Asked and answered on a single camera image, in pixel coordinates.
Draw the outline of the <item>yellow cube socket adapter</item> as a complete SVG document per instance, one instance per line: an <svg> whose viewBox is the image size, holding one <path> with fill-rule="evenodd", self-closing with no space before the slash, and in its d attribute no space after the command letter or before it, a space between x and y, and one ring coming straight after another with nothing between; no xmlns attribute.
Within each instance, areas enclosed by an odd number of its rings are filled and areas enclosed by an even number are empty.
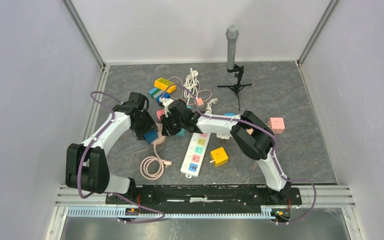
<svg viewBox="0 0 384 240"><path fill-rule="evenodd" d="M224 165L229 160L229 157L223 147L219 147L217 149L212 150L210 152L210 157L211 157L210 163L212 163L215 167Z"/></svg>

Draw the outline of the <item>small blue plug adapter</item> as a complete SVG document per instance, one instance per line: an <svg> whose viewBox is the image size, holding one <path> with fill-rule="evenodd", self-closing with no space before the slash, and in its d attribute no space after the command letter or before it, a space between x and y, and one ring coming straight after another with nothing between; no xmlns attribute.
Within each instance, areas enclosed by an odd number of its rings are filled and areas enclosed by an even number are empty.
<svg viewBox="0 0 384 240"><path fill-rule="evenodd" d="M235 116L236 114L235 113L231 113L231 112L228 112L228 113L225 113L224 116Z"/></svg>

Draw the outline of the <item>white multicolour power strip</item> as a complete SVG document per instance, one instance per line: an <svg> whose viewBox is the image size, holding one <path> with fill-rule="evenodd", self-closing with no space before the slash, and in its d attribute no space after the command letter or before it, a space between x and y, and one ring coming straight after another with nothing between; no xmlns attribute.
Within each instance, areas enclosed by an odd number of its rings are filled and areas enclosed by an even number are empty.
<svg viewBox="0 0 384 240"><path fill-rule="evenodd" d="M186 178L191 179L199 176L210 138L210 133L192 134L180 168L180 172Z"/></svg>

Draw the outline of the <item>beige cube socket adapter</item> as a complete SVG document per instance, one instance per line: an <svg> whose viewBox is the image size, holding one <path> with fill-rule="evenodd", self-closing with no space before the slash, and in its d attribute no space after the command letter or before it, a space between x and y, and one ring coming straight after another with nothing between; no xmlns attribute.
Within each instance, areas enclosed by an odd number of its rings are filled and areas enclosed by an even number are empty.
<svg viewBox="0 0 384 240"><path fill-rule="evenodd" d="M250 128L250 129L247 129L246 131L247 131L247 133L248 133L249 135L251 135L251 134L253 133L254 130L253 130L252 128Z"/></svg>

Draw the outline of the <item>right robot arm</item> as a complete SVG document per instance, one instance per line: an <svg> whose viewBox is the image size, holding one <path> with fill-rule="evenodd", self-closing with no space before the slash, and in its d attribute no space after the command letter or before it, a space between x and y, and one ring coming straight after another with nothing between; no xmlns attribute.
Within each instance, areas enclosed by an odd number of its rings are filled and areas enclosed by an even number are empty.
<svg viewBox="0 0 384 240"><path fill-rule="evenodd" d="M292 185L277 160L276 137L253 112L246 110L241 115L226 116L192 111L184 101L171 98L162 98L160 106L164 108L161 117L164 136L174 136L182 129L196 134L230 136L248 158L258 163L269 199L282 204L289 198Z"/></svg>

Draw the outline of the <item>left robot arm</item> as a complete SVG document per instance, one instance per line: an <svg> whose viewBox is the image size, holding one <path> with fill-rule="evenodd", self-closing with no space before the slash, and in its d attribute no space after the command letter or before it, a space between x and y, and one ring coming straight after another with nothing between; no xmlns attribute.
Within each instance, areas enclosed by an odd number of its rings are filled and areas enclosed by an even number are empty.
<svg viewBox="0 0 384 240"><path fill-rule="evenodd" d="M131 92L126 102L119 101L110 109L107 120L82 143L72 143L66 151L65 184L77 189L82 199L92 194L118 193L125 204L133 203L137 190L133 180L110 173L107 155L120 136L131 130L137 140L156 131L157 125L148 113L149 100Z"/></svg>

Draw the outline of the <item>pink cube socket adapter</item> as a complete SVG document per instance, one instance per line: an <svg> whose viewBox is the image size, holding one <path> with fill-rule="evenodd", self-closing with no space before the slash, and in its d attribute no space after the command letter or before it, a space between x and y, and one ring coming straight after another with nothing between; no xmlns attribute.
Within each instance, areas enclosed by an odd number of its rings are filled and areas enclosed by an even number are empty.
<svg viewBox="0 0 384 240"><path fill-rule="evenodd" d="M276 135L280 135L286 129L283 117L270 117L267 126Z"/></svg>

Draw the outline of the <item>small pink plug adapter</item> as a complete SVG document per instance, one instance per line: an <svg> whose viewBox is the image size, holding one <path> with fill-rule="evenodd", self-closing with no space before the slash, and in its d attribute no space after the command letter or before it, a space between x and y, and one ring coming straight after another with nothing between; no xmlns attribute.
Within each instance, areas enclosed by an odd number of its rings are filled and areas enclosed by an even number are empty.
<svg viewBox="0 0 384 240"><path fill-rule="evenodd" d="M204 101L202 100L202 98L200 98L200 97L195 98L195 105L198 108L203 107L204 106Z"/></svg>

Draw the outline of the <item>white plug adapter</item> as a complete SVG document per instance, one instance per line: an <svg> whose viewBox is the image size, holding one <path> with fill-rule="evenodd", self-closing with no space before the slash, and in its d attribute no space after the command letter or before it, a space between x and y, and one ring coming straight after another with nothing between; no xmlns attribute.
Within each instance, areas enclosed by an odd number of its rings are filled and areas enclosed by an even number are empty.
<svg viewBox="0 0 384 240"><path fill-rule="evenodd" d="M231 137L229 135L226 135L226 134L220 134L220 133L217 133L216 134L216 137L220 140L229 140Z"/></svg>

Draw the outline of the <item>blue white cube adapter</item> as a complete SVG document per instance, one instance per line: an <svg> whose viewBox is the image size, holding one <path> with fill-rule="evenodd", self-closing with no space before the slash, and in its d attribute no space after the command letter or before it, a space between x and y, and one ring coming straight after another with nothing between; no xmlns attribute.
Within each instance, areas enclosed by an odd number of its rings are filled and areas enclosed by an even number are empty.
<svg viewBox="0 0 384 240"><path fill-rule="evenodd" d="M143 135L145 141L152 145L154 141L156 141L159 138L159 133L156 130L151 130L150 132Z"/></svg>

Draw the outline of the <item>pink round socket reel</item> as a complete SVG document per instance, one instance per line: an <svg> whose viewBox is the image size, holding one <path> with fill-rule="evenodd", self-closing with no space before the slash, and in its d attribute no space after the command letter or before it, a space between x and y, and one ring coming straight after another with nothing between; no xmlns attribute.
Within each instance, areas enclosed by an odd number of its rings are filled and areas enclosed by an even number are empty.
<svg viewBox="0 0 384 240"><path fill-rule="evenodd" d="M166 140L167 136L162 134L162 131L163 131L163 125L162 124L157 123L156 126L157 126L158 137L152 142L152 144L153 145L160 145Z"/></svg>

